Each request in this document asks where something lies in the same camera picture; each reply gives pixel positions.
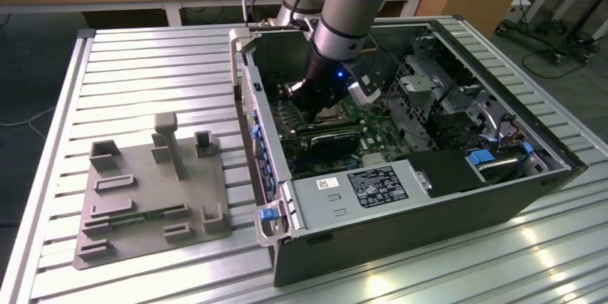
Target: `white label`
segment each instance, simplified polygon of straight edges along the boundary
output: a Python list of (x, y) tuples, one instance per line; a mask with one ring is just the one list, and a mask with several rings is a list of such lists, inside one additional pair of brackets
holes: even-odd
[(315, 181), (315, 186), (318, 187), (318, 190), (323, 190), (323, 189), (327, 189), (327, 188), (334, 188), (338, 185), (339, 185), (338, 184), (338, 179), (334, 178), (334, 177), (319, 179), (318, 181)]

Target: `blue plastic tab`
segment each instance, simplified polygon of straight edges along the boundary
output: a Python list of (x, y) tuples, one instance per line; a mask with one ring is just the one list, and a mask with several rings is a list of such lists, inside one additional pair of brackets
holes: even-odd
[(523, 142), (523, 144), (521, 146), (523, 148), (525, 154), (529, 154), (533, 152), (533, 146), (529, 142)]
[(481, 138), (486, 139), (490, 142), (497, 142), (495, 137), (490, 137), (489, 135), (478, 135)]
[(250, 131), (250, 137), (255, 138), (258, 132), (259, 132), (259, 125), (255, 124), (253, 126), (253, 131)]
[(495, 158), (487, 150), (477, 150), (467, 155), (467, 159), (470, 159), (473, 165), (478, 165), (493, 161)]
[(266, 208), (259, 210), (259, 220), (261, 222), (275, 221), (281, 218), (278, 213), (278, 208)]

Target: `aluminum workbench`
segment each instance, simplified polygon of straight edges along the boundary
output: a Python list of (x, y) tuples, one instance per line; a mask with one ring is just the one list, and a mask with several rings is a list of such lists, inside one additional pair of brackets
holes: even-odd
[[(603, 303), (608, 148), (521, 69), (451, 17), (435, 18), (589, 165), (498, 226), (283, 288), (253, 231), (253, 191), (229, 79), (227, 31), (190, 26), (77, 39), (0, 303)], [(153, 114), (177, 137), (219, 136), (233, 234), (75, 271), (71, 258), (94, 140), (150, 142)]]

